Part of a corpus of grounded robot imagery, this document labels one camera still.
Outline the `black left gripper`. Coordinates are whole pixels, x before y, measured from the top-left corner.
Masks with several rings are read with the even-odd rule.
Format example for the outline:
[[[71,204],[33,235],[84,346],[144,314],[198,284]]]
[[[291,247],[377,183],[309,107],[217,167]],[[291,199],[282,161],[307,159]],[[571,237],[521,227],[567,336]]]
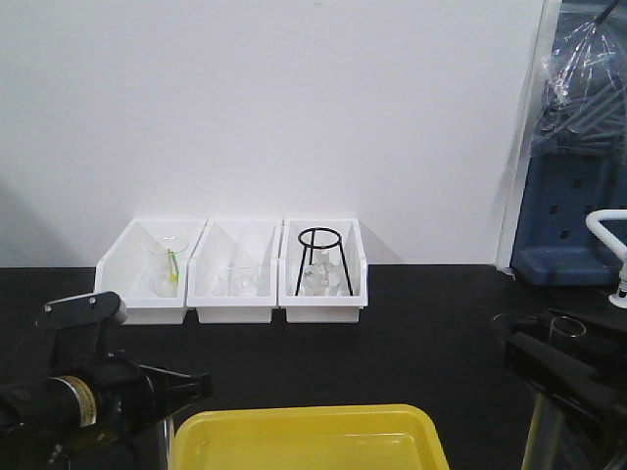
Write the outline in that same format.
[[[210,373],[184,374],[142,365],[109,352],[92,373],[97,402],[95,427],[107,441],[132,441],[178,411],[213,394]]]

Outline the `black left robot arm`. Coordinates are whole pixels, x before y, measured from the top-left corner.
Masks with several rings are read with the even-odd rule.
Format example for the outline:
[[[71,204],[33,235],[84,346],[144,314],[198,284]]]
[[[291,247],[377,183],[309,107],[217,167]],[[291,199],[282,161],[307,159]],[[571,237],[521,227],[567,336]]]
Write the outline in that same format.
[[[70,469],[80,455],[120,445],[143,466],[136,436],[209,398],[208,373],[145,365],[107,347],[104,327],[59,329],[49,372],[1,387],[1,466]]]

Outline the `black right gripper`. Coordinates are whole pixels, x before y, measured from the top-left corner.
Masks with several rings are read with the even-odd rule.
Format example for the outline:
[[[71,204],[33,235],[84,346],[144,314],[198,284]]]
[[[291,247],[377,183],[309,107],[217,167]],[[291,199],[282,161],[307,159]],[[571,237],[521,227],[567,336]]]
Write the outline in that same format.
[[[505,366],[537,392],[556,379],[559,410],[591,440],[603,465],[626,447],[626,320],[548,308],[499,313]],[[575,357],[592,357],[592,366]]]

